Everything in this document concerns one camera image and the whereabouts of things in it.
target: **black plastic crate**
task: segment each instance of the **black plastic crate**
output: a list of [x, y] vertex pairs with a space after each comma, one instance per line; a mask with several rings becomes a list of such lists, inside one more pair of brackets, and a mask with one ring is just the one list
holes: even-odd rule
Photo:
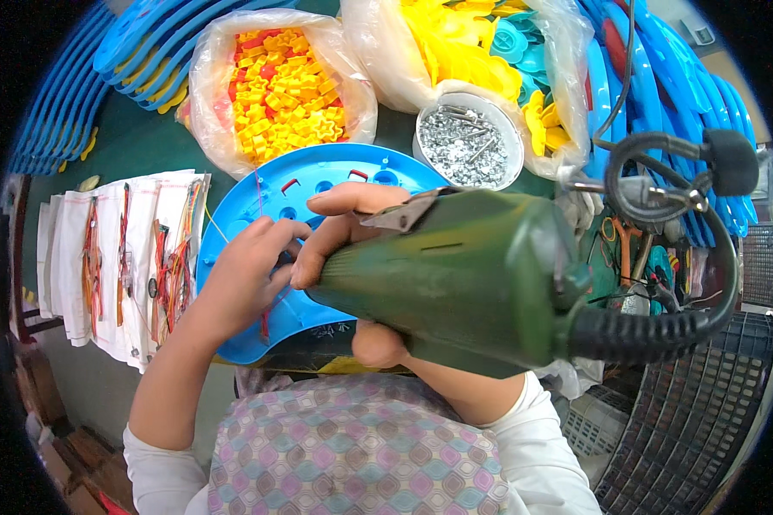
[[773, 223], [750, 226], [742, 253], [742, 302], [773, 307]]
[[735, 313], [710, 345], [648, 365], [595, 494], [605, 513], [699, 513], [758, 410], [773, 364], [773, 318]]

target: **hole in plastic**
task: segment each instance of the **hole in plastic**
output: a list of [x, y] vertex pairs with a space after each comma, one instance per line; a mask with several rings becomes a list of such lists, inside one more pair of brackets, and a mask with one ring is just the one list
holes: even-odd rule
[[324, 191], [329, 191], [331, 188], [332, 188], [332, 183], [329, 180], [321, 180], [315, 186], [315, 193], [323, 193]]
[[372, 181], [384, 186], [398, 186], [398, 178], [391, 171], [383, 170], [379, 171], [372, 177]]
[[295, 211], [294, 208], [283, 208], [278, 215], [278, 219], [289, 218], [290, 220], [294, 220], [296, 216], [298, 216], [298, 211]]

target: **patterned apron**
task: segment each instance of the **patterned apron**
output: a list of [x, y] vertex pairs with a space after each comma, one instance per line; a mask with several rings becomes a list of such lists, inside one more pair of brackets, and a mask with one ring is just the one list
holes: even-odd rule
[[414, 377], [329, 376], [237, 400], [208, 503], [224, 515], [507, 511], [495, 435]]

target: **finger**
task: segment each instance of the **finger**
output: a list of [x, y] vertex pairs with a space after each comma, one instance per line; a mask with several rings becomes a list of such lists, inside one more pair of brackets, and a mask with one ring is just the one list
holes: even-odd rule
[[263, 235], [262, 245], [264, 249], [274, 251], [275, 255], [278, 255], [295, 238], [306, 240], [311, 235], [312, 229], [303, 221], [281, 218]]
[[352, 355], [365, 367], [392, 368], [410, 355], [401, 335], [375, 322], [358, 320]]
[[292, 287], [303, 290], [315, 284], [326, 257], [350, 240], [352, 227], [357, 225], [358, 219], [352, 213], [325, 218], [315, 234], [303, 243], [292, 273]]
[[264, 215], [250, 223], [243, 231], [238, 232], [237, 236], [233, 239], [237, 240], [240, 238], [241, 240], [245, 240], [247, 238], [260, 236], [267, 232], [274, 224], [275, 222], [270, 217]]
[[295, 261], [295, 259], [298, 257], [298, 254], [301, 252], [301, 247], [301, 242], [298, 240], [292, 240], [286, 245], [284, 250], [292, 258], [292, 261]]
[[312, 212], [326, 216], [348, 211], [373, 213], [396, 206], [409, 198], [410, 192], [398, 186], [342, 182], [307, 200], [307, 207]]
[[289, 285], [292, 278], [292, 265], [285, 264], [272, 274], [269, 278], [269, 284], [264, 287], [263, 294], [265, 303], [271, 304], [275, 297]]

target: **white sleeve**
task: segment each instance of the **white sleeve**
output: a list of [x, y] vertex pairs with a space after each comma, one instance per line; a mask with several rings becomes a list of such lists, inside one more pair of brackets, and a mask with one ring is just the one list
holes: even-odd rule
[[512, 486], [510, 513], [601, 513], [587, 476], [561, 434], [550, 394], [534, 373], [526, 373], [521, 397], [507, 414], [481, 427], [498, 437], [499, 460]]
[[[153, 447], [138, 440], [127, 424], [124, 458], [132, 481], [134, 507], [140, 515], [207, 513], [206, 494], [198, 495], [207, 486], [206, 476], [191, 450], [167, 451]], [[203, 506], [203, 511], [187, 510], [193, 498], [196, 500], [193, 505]]]

